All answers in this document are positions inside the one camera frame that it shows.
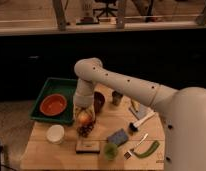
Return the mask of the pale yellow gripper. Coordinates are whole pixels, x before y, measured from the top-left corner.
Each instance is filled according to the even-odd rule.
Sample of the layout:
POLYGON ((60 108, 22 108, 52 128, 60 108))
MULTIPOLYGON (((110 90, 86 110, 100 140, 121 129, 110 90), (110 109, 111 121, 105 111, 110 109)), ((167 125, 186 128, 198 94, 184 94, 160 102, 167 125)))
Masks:
POLYGON ((82 113, 88 114, 91 117, 91 122, 93 122, 95 120, 95 111, 94 111, 94 107, 93 106, 89 106, 88 108, 82 108, 82 107, 79 107, 79 106, 74 106, 74 119, 76 120, 76 122, 78 124, 79 124, 78 116, 80 114, 82 114, 82 113))

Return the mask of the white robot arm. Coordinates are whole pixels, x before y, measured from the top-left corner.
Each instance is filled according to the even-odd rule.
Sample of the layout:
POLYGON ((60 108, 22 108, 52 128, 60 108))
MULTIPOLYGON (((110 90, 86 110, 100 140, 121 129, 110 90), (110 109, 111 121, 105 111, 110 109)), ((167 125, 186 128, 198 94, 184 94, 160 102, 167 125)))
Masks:
POLYGON ((206 171, 206 89, 173 89, 155 82, 108 71, 98 58, 74 65, 78 77, 74 104, 93 104, 101 83, 161 114, 166 120, 164 171, 206 171))

